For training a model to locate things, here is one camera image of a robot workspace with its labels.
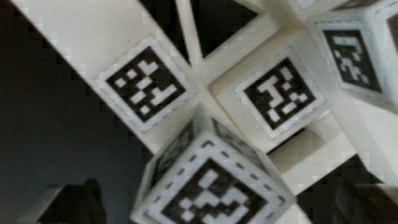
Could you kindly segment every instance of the white surface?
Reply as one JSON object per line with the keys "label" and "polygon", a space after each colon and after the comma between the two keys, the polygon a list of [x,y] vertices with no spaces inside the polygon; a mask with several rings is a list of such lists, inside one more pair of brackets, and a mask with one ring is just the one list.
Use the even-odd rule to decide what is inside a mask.
{"label": "white surface", "polygon": [[298,119],[291,119],[293,124],[289,124],[289,127],[286,127],[277,137],[268,135],[261,127],[261,120],[256,116],[252,116],[252,113],[245,108],[245,102],[241,102],[240,97],[234,94],[234,88],[240,88],[241,83],[247,79],[250,79],[252,75],[256,75],[256,72],[261,70],[263,66],[275,64],[275,58],[280,57],[280,52],[286,52],[286,49],[291,49],[295,52],[295,64],[300,63],[298,68],[305,68],[305,70],[298,69],[298,71],[307,71],[307,75],[304,76],[304,79],[307,78],[307,85],[312,86],[312,89],[321,90],[320,94],[323,95],[325,85],[330,85],[330,83],[320,84],[316,82],[316,79],[327,75],[325,68],[321,68],[321,54],[318,52],[309,33],[296,27],[288,27],[277,33],[272,40],[261,45],[250,56],[234,66],[234,69],[229,70],[209,86],[211,93],[224,110],[227,111],[240,132],[264,153],[316,119],[327,110],[330,103],[327,102],[327,98],[323,102],[320,100],[314,103],[318,107],[311,108],[305,116],[300,116]]}
{"label": "white surface", "polygon": [[[229,148],[229,145],[215,137],[215,134],[204,130],[193,142],[190,143],[190,146],[184,152],[181,153],[179,158],[176,159],[176,163],[172,164],[165,176],[161,177],[151,189],[151,192],[147,193],[142,204],[135,207],[131,218],[138,223],[142,224],[156,222],[165,224],[174,223],[169,220],[167,216],[163,215],[161,210],[176,194],[179,193],[179,190],[183,189],[190,181],[190,177],[193,176],[208,159],[216,161],[220,167],[232,174],[232,177],[240,180],[241,183],[247,184],[247,187],[256,192],[256,194],[263,198],[266,198],[268,203],[263,206],[259,213],[252,218],[252,221],[259,222],[259,220],[268,219],[268,222],[273,223],[277,217],[280,216],[284,210],[288,209],[293,203],[291,193],[286,191],[282,185],[275,182],[275,179],[268,176],[268,174],[257,168],[257,166],[254,166],[248,160],[241,159],[240,157],[241,155],[238,154],[236,150]],[[202,186],[204,189],[208,185],[213,183],[213,180],[216,178],[216,175],[211,175],[211,173],[216,174],[215,172],[211,172],[209,169],[208,175],[204,175],[202,179],[199,180],[199,185]],[[284,204],[280,204],[279,196],[284,198]],[[216,206],[220,200],[229,201],[231,198],[227,198],[227,195],[222,198],[215,197],[211,192],[204,190],[199,194],[197,200],[195,201],[184,200],[184,204],[186,203],[197,204],[197,207],[202,207],[204,204]],[[192,213],[186,213],[183,215],[184,219],[190,219],[192,215],[193,215]],[[218,216],[218,218],[220,217],[224,217],[229,223],[236,223],[231,219],[232,218],[231,216],[227,217],[222,215]],[[213,217],[204,216],[204,219],[206,221],[211,221]]]}
{"label": "white surface", "polygon": [[[286,120],[284,124],[275,128],[275,130],[272,130],[272,127],[263,119],[261,113],[257,111],[257,108],[250,102],[250,99],[245,95],[245,89],[247,87],[252,85],[252,83],[261,79],[261,77],[264,76],[264,74],[268,73],[268,71],[273,69],[273,66],[280,63],[280,61],[284,59],[289,59],[295,69],[300,73],[300,78],[304,80],[304,83],[309,87],[309,91],[314,94],[316,100],[311,102],[311,104],[305,106],[305,108],[300,110],[300,112],[295,114],[295,116]],[[291,74],[288,69],[284,68],[282,70],[282,75],[284,75],[284,79],[288,81],[288,79],[291,79]],[[270,91],[270,95],[272,95],[272,101],[270,101],[270,106],[272,106],[272,110],[273,114],[270,115],[270,117],[273,118],[273,120],[279,120],[280,117],[277,115],[277,112],[273,110],[275,106],[282,103],[284,99],[282,96],[279,94],[279,91],[273,87],[273,84],[279,82],[275,76],[272,76],[272,78],[263,82],[263,84],[257,86],[259,88],[259,92],[263,93],[264,90]],[[238,85],[238,87],[234,88],[234,93],[240,97],[241,100],[241,105],[247,107],[250,114],[256,118],[256,122],[259,123],[261,128],[264,129],[264,132],[270,136],[270,138],[273,139],[275,137],[279,137],[279,135],[282,134],[284,131],[289,130],[291,126],[296,124],[298,120],[307,116],[307,114],[314,111],[316,107],[321,105],[325,99],[323,96],[320,94],[318,88],[312,85],[312,80],[309,78],[309,74],[307,74],[307,70],[305,67],[300,64],[300,60],[296,58],[295,52],[291,49],[286,49],[279,55],[273,56],[272,61],[266,63],[266,65],[257,69],[257,71],[248,75],[247,80],[241,82],[241,84]],[[291,105],[293,107],[296,106],[295,102],[291,101],[291,103],[284,106],[282,110],[284,111],[291,111]]]}

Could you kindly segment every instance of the dark background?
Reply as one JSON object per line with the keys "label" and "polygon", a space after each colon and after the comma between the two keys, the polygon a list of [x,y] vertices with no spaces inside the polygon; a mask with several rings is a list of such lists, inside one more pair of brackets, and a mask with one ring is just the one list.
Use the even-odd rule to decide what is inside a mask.
{"label": "dark background", "polygon": [[[26,211],[48,184],[96,178],[110,224],[126,224],[151,153],[28,21],[0,0],[0,223]],[[343,180],[376,182],[359,158],[298,196],[314,224],[332,222]]]}

